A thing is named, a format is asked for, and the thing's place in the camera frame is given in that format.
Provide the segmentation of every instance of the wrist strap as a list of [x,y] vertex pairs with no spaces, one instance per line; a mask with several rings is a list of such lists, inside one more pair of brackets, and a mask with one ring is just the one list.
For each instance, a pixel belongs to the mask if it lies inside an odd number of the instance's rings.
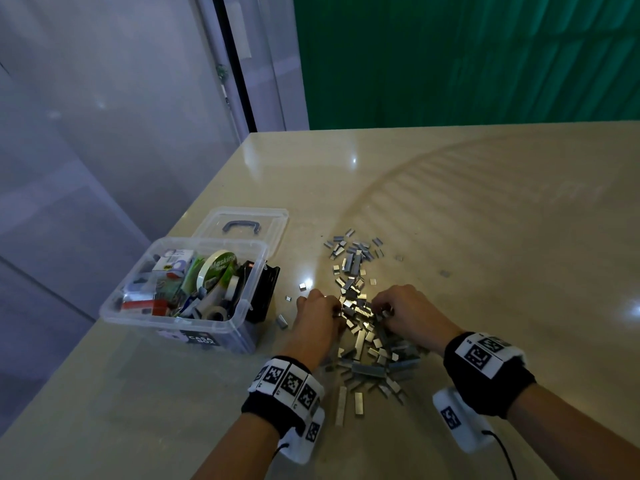
[[281,438],[291,428],[301,436],[324,398],[324,387],[308,368],[286,356],[267,361],[248,391],[242,412],[268,421]]
[[536,382],[522,350],[487,333],[466,332],[445,348],[444,367],[476,413],[506,419],[520,393]]

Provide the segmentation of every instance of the beige table top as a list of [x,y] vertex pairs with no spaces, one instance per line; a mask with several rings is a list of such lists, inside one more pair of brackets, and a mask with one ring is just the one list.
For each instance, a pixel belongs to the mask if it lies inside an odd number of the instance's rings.
[[[192,234],[220,205],[289,209],[258,352],[174,348],[100,321],[0,439],[0,478],[188,478],[286,338],[273,323],[294,316],[285,295],[307,279],[337,291],[322,243],[349,227],[385,243],[365,266],[378,280],[366,293],[413,283],[462,327],[523,348],[540,383],[640,444],[639,143],[638,123],[252,135],[171,234]],[[333,425],[338,379],[321,380],[328,419],[313,459],[278,457],[269,478],[510,478],[498,446],[466,455],[446,430],[431,403],[450,385],[437,357],[403,383],[407,405],[365,393],[365,418],[349,402],[344,428]],[[519,478],[553,477],[510,425],[491,423]]]

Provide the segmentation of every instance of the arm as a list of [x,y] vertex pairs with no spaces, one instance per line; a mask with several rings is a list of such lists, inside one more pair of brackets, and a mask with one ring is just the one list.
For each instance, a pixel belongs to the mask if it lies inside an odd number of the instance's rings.
[[[393,307],[389,330],[440,356],[464,332],[411,285],[382,291],[372,303],[374,311]],[[537,384],[520,393],[507,419],[557,475],[631,478],[640,471],[638,448]]]
[[640,450],[538,384],[524,389],[507,419],[556,475],[633,478]]
[[[309,298],[299,297],[298,314],[291,337],[281,351],[314,371],[328,354],[338,334],[346,327],[343,318],[334,318],[340,308],[338,298],[311,290]],[[259,480],[271,464],[280,436],[264,419],[245,413],[233,423],[192,480]]]

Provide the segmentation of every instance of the green curtain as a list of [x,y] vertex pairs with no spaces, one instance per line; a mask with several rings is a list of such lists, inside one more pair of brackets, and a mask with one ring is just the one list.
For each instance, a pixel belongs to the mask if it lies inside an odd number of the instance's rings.
[[640,115],[640,0],[294,4],[311,129]]

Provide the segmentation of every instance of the plastic storage box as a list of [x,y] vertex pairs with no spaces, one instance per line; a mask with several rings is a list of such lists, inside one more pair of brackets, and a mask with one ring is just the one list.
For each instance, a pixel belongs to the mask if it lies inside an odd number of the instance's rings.
[[[236,353],[255,351],[257,335],[255,326],[245,322],[247,312],[260,275],[269,257],[276,251],[287,225],[289,213],[286,209],[257,209],[245,207],[219,207],[213,209],[198,227],[192,237],[164,237],[151,244],[132,270],[117,286],[100,307],[100,316],[107,322],[124,325],[155,327],[176,337],[202,336],[197,340],[203,344],[221,346]],[[257,226],[232,226],[231,221],[253,221]],[[155,262],[154,255],[161,255],[167,249],[192,249],[209,256],[225,249],[236,254],[238,262],[250,260],[253,269],[236,306],[235,313],[224,322],[145,315],[132,311],[121,311],[124,286],[131,282],[140,270]]]

